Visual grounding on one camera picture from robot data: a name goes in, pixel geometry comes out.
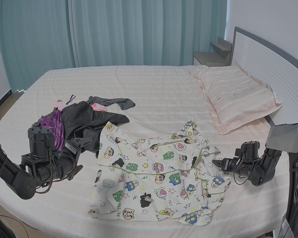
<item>mattress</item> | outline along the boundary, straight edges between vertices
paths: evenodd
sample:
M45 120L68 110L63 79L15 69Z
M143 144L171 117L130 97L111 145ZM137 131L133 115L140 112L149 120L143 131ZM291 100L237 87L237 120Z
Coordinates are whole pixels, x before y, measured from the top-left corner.
M12 162L19 164L29 152L27 130L41 115L48 114L58 99L74 102L89 96L130 98L134 108L109 112L125 114L130 123L120 125L134 139L168 136L190 117L202 128L223 157L234 157L244 141L265 148L269 125L264 118L226 135L218 135L207 101L192 66L107 66L52 70L38 79L0 121L0 143ZM283 153L272 181L255 187L231 183L223 204L204 226L188 227L175 219L158 222L127 222L91 218L87 213L97 173L95 154L84 152L83 169L73 180L54 183L47 194L22 200L0 179L0 204L28 225L58 238L69 237L257 237L276 229L286 212L289 162Z

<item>bed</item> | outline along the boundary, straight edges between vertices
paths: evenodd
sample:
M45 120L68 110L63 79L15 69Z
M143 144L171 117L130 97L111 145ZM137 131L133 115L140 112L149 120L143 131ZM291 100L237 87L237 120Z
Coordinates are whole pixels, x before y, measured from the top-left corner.
M298 85L292 82L298 80L298 63L287 60L289 57L284 58L284 53L275 51L275 46L262 42L262 39L236 28L230 63L249 68L252 75L267 81L280 94L284 104L276 114L268 117L271 124L298 122ZM193 117L223 157L232 158L235 148L250 140L260 141L261 155L270 124L261 118L226 135L219 135L202 89L189 73L192 67L107 66L48 71L0 121L2 148L12 162L20 163L21 155L29 151L28 128L41 115L51 112L58 99L67 101L74 94L76 103L86 101L89 96L133 100L134 108L120 110L114 104L108 111L125 114L130 119L130 123L120 125L120 128L135 139L169 136ZM289 105L296 107L293 108L295 118L289 114ZM20 199L0 179L0 204L28 225L57 238L255 238L278 228L286 212L289 188L286 153L282 154L272 181L260 187L250 182L242 186L232 183L211 223L194 227L182 225L175 219L127 222L91 218L87 212L97 173L96 162L95 154L84 152L79 159L84 168L73 180L54 183L50 192L36 194L30 200Z

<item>nightstand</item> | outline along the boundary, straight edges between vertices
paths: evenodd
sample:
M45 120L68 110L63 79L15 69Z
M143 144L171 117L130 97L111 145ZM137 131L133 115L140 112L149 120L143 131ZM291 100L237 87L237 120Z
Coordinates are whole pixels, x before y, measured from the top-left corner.
M193 65L228 66L232 44L218 37L217 42L211 42L211 45L216 47L216 53L195 51Z

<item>cartoon print shirt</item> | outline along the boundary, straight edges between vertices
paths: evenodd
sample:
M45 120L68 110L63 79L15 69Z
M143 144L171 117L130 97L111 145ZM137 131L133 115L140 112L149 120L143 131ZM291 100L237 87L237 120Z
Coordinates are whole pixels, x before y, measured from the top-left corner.
M192 118L180 132L155 139L133 140L107 123L100 142L89 211L97 218L169 217L186 225L204 225L230 184L231 177L212 164L219 159L219 150Z

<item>teal curtain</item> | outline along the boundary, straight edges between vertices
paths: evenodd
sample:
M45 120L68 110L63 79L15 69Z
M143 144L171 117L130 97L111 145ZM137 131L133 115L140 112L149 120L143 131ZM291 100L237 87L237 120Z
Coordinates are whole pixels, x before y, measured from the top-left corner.
M224 37L227 0L0 0L12 90L50 69L189 65Z

